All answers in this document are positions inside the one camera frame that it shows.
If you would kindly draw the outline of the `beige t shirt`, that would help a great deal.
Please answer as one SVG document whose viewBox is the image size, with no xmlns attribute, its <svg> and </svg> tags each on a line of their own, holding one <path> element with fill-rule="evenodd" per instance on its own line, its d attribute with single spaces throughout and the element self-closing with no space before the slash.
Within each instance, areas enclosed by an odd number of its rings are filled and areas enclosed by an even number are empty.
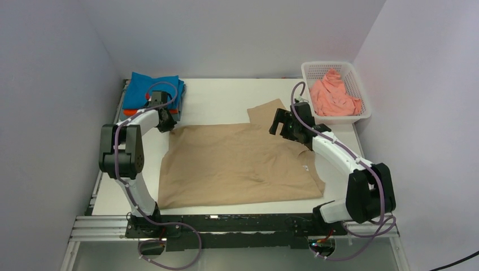
<svg viewBox="0 0 479 271">
<path fill-rule="evenodd" d="M 272 135 L 272 120 L 284 104 L 275 99 L 249 108 L 248 123 L 188 125 L 169 134 L 162 159 L 161 209 L 224 206 L 322 198 L 325 183 L 315 154 Z"/>
</svg>

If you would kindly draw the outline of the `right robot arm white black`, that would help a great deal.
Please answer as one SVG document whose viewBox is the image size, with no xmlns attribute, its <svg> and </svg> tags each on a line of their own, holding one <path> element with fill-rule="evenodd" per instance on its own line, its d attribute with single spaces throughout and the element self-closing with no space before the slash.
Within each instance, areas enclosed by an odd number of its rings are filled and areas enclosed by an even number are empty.
<svg viewBox="0 0 479 271">
<path fill-rule="evenodd" d="M 389 167 L 360 157 L 340 141 L 330 127 L 316 124 L 308 103 L 296 102 L 290 110 L 277 109 L 269 133 L 276 134 L 279 124 L 282 124 L 281 137 L 305 145 L 346 177 L 343 196 L 313 209 L 314 232 L 325 234 L 335 222 L 363 223 L 374 218 L 383 222 L 385 215 L 395 210 Z"/>
</svg>

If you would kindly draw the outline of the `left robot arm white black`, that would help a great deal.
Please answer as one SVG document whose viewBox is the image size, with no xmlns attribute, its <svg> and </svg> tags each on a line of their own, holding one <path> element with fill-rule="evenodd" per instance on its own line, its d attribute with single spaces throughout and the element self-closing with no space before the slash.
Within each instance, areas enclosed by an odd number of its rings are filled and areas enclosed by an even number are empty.
<svg viewBox="0 0 479 271">
<path fill-rule="evenodd" d="M 130 204 L 130 220 L 140 225 L 148 237 L 157 236 L 163 227 L 156 201 L 150 195 L 142 174 L 145 164 L 142 137 L 152 129 L 164 133 L 171 131 L 177 122 L 168 105 L 177 94 L 153 91 L 146 107 L 116 124 L 101 128 L 99 168 L 122 188 Z"/>
</svg>

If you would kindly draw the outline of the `folded orange t shirt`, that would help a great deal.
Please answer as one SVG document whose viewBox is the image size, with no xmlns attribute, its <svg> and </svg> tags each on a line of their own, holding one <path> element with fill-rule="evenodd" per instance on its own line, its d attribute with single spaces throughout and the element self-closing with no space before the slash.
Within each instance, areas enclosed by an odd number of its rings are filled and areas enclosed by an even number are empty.
<svg viewBox="0 0 479 271">
<path fill-rule="evenodd" d="M 124 109 L 123 110 L 123 114 L 127 117 L 130 117 L 130 116 L 133 116 L 135 113 L 137 113 L 138 110 L 137 109 Z M 179 110 L 178 109 L 169 109 L 169 112 L 171 115 L 176 115 L 179 113 Z"/>
</svg>

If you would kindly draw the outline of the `folded blue t shirt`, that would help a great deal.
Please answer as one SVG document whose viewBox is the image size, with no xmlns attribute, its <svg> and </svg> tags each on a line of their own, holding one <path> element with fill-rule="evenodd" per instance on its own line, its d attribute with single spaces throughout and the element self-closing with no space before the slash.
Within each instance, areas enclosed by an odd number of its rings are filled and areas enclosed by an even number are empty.
<svg viewBox="0 0 479 271">
<path fill-rule="evenodd" d="M 152 78 L 147 75 L 132 72 L 132 78 L 124 96 L 122 109 L 140 109 L 147 103 L 147 94 L 151 95 L 154 90 L 165 91 L 173 97 L 175 95 L 175 89 L 171 85 L 176 86 L 178 90 L 175 101 L 167 106 L 168 109 L 173 110 L 179 106 L 180 101 L 183 100 L 185 95 L 186 85 L 183 80 L 179 79 L 178 76 Z"/>
</svg>

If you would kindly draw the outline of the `pink t shirt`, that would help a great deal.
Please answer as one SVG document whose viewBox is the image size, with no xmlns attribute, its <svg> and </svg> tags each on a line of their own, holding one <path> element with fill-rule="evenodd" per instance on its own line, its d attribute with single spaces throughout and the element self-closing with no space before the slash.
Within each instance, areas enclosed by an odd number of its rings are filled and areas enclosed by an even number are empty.
<svg viewBox="0 0 479 271">
<path fill-rule="evenodd" d="M 310 97 L 318 116 L 355 116 L 362 110 L 362 100 L 347 93 L 341 75 L 333 68 L 310 87 Z"/>
</svg>

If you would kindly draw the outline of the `white plastic laundry basket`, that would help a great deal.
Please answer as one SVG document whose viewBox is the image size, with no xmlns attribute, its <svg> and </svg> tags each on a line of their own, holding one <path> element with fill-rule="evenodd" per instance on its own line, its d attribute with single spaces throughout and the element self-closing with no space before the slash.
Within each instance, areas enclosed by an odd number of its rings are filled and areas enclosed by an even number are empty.
<svg viewBox="0 0 479 271">
<path fill-rule="evenodd" d="M 340 75 L 341 80 L 345 83 L 346 91 L 349 95 L 360 98 L 362 100 L 362 110 L 359 115 L 355 116 L 341 116 L 322 117 L 315 114 L 310 97 L 310 87 L 319 80 L 331 69 L 335 69 Z M 359 120 L 367 119 L 371 116 L 371 107 L 366 96 L 365 90 L 362 86 L 360 77 L 356 73 L 353 65 L 348 62 L 333 62 L 333 61 L 316 61 L 305 62 L 301 65 L 303 81 L 306 83 L 306 99 L 312 107 L 311 112 L 317 123 L 324 124 L 353 124 Z"/>
</svg>

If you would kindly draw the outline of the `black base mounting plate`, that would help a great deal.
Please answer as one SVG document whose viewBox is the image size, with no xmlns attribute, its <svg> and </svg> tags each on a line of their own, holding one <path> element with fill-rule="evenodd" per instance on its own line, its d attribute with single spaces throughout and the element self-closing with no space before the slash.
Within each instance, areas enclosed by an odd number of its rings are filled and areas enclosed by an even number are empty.
<svg viewBox="0 0 479 271">
<path fill-rule="evenodd" d="M 128 239 L 161 239 L 166 250 L 289 247 L 307 249 L 316 238 L 346 236 L 340 222 L 326 224 L 311 213 L 249 215 L 161 215 L 161 224 L 128 217 Z"/>
</svg>

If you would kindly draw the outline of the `aluminium frame rail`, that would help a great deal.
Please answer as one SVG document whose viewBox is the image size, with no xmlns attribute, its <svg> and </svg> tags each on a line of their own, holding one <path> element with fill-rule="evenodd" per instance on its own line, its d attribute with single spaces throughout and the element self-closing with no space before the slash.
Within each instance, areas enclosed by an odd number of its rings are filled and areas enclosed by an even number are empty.
<svg viewBox="0 0 479 271">
<path fill-rule="evenodd" d="M 284 212 L 297 214 L 304 212 Z M 201 208 L 168 210 L 163 215 L 279 214 L 262 209 Z M 91 215 L 75 219 L 62 270 L 409 270 L 399 230 L 388 222 L 388 232 L 372 241 L 371 223 L 347 223 L 346 236 L 318 239 L 307 249 L 289 247 L 195 248 L 166 250 L 161 239 L 125 237 L 128 215 Z"/>
</svg>

